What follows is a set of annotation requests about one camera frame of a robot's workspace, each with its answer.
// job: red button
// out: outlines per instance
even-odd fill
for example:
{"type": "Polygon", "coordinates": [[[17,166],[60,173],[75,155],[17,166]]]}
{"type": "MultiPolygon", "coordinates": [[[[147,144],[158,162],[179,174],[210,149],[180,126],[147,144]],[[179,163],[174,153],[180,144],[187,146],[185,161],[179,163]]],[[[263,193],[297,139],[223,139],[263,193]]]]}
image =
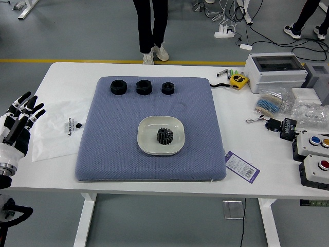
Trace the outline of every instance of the red button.
{"type": "Polygon", "coordinates": [[[320,161],[319,167],[322,170],[328,171],[329,170],[329,162],[328,161],[320,161]]]}

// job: person's leg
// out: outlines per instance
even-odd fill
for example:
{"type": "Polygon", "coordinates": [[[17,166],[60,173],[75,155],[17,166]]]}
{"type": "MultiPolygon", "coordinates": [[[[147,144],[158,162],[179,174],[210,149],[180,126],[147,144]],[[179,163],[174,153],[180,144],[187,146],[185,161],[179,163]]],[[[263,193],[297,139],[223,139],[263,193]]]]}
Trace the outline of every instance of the person's leg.
{"type": "Polygon", "coordinates": [[[148,54],[154,46],[151,28],[150,0],[133,0],[138,16],[138,33],[140,52],[148,54]]]}
{"type": "Polygon", "coordinates": [[[168,21],[168,0],[152,0],[152,4],[154,12],[153,41],[156,46],[161,47],[168,21]]]}
{"type": "Polygon", "coordinates": [[[321,24],[321,26],[319,27],[319,32],[321,34],[326,35],[328,28],[329,28],[329,11],[327,11],[325,19],[324,19],[323,23],[321,24]]]}
{"type": "Polygon", "coordinates": [[[299,15],[297,22],[294,24],[294,30],[300,31],[305,25],[306,21],[314,14],[317,9],[320,0],[307,0],[302,12],[299,15]]]}

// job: gray floor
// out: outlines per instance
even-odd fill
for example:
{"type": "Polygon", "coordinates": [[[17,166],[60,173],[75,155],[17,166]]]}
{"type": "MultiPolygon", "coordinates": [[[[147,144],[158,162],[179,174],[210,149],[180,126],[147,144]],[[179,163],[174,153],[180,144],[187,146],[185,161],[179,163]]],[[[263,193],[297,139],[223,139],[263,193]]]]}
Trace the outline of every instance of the gray floor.
{"type": "MultiPolygon", "coordinates": [[[[236,45],[240,43],[238,36],[216,39],[218,23],[212,23],[202,12],[193,12],[193,2],[169,0],[165,47],[170,63],[231,65],[244,62],[251,52],[292,49],[256,43],[252,51],[246,51],[236,45]]],[[[304,2],[264,1],[252,28],[277,43],[290,43],[292,39],[282,28],[296,21],[304,2]]],[[[0,3],[0,112],[5,112],[22,93],[34,93],[53,61],[141,63],[137,15],[132,1],[40,0],[23,21],[17,19],[20,11],[11,10],[14,3],[0,3]]],[[[260,4],[261,0],[251,1],[251,16],[260,4]]],[[[206,7],[219,11],[219,0],[206,7]]],[[[307,22],[303,37],[315,38],[312,29],[324,17],[325,13],[318,8],[307,22]]],[[[245,22],[238,23],[236,30],[244,44],[247,40],[249,45],[266,40],[250,27],[247,27],[247,38],[245,29],[245,22]]],[[[311,42],[305,45],[319,48],[311,42]]],[[[297,49],[294,53],[308,59],[325,59],[323,53],[309,50],[297,49]]],[[[17,204],[33,207],[34,213],[9,230],[6,246],[73,245],[83,205],[80,194],[8,193],[17,204]]],[[[221,201],[220,198],[99,195],[87,246],[239,246],[242,222],[225,220],[221,201]]],[[[282,246],[327,246],[328,235],[319,234],[329,226],[327,208],[305,208],[299,207],[298,200],[278,200],[273,213],[282,246]]],[[[243,246],[266,246],[256,199],[247,199],[245,224],[243,246]]]]}

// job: tape measure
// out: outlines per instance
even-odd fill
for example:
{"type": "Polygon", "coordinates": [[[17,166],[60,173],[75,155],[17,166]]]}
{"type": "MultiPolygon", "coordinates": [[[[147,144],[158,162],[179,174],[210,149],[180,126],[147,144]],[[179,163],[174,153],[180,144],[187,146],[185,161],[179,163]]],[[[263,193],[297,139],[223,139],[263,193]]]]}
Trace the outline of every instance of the tape measure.
{"type": "Polygon", "coordinates": [[[237,89],[240,90],[248,81],[249,79],[247,77],[241,74],[235,74],[231,76],[230,84],[232,86],[237,86],[237,89]]]}

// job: white sneaker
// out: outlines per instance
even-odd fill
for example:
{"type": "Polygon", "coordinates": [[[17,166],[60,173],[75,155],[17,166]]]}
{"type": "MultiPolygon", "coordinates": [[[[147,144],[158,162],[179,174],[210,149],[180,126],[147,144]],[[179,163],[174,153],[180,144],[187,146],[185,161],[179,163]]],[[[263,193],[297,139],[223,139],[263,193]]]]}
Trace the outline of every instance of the white sneaker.
{"type": "Polygon", "coordinates": [[[169,59],[169,55],[164,49],[163,45],[161,47],[157,47],[156,45],[152,48],[152,51],[156,53],[156,56],[161,60],[161,61],[167,61],[169,59]]]}
{"type": "Polygon", "coordinates": [[[143,64],[150,64],[150,65],[154,64],[153,51],[152,50],[150,51],[150,53],[144,53],[143,64]]]}
{"type": "Polygon", "coordinates": [[[283,31],[288,34],[290,37],[292,37],[294,40],[299,40],[300,35],[302,34],[301,31],[294,30],[294,23],[291,24],[291,26],[285,26],[283,28],[283,31]]]}
{"type": "Polygon", "coordinates": [[[325,40],[326,34],[320,34],[318,26],[313,31],[317,34],[319,40],[325,40]]]}

